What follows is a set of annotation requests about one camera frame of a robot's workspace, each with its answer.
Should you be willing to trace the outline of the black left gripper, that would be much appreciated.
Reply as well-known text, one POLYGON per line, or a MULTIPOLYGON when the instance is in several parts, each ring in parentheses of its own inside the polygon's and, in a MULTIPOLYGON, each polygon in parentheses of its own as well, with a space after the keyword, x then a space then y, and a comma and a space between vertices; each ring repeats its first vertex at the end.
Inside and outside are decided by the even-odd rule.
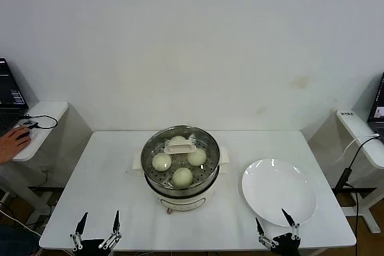
POLYGON ((119 211, 116 211, 113 222, 112 232, 106 239, 86 239, 82 240, 82 234, 86 225, 88 212, 85 212, 81 220, 77 223, 75 232, 70 234, 73 242, 73 250, 78 250, 78 256, 105 256, 106 249, 113 249, 120 241, 122 235, 120 233, 119 211))

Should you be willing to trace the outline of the bare person hand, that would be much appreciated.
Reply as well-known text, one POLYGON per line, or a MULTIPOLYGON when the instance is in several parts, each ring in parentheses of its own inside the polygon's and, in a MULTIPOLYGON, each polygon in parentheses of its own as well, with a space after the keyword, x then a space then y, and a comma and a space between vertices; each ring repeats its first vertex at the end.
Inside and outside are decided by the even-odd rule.
POLYGON ((11 161, 21 150, 30 144, 29 132, 30 129, 28 127, 19 126, 1 136, 1 165, 11 161))

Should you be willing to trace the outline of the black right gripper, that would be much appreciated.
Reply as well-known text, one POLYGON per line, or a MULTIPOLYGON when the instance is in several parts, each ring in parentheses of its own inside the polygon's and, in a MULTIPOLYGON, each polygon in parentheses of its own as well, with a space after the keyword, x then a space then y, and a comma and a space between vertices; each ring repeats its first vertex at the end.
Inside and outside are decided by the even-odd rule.
POLYGON ((259 234, 259 242, 266 248, 271 248, 271 252, 278 255, 285 256, 300 256, 298 248, 301 243, 299 236, 299 223, 296 223, 292 216, 289 215, 284 209, 281 209, 288 224, 292 228, 291 233, 282 234, 274 237, 272 240, 266 236, 259 220, 255 217, 257 232, 259 234))

